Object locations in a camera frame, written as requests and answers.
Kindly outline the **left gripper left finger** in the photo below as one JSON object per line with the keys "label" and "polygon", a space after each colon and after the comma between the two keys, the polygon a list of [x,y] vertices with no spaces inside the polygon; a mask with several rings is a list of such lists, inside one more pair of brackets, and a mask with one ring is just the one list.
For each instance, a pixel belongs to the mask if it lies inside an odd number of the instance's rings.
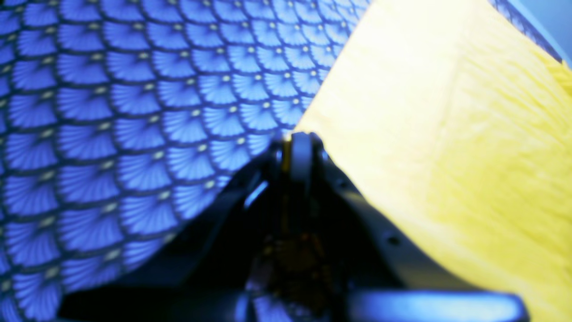
{"label": "left gripper left finger", "polygon": [[248,211],[279,174],[284,145],[272,143],[269,149],[237,171],[214,202],[151,259],[121,277],[113,287],[182,288],[204,263],[227,222],[247,220]]}

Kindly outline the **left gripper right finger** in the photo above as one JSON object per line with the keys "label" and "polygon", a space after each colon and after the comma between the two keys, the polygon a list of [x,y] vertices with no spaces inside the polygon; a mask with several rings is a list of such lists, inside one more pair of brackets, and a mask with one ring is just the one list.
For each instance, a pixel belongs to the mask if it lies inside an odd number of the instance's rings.
{"label": "left gripper right finger", "polygon": [[345,254],[352,282],[362,288],[473,291],[474,286],[431,259],[384,214],[368,203],[313,139],[313,183],[333,224],[328,241]]}

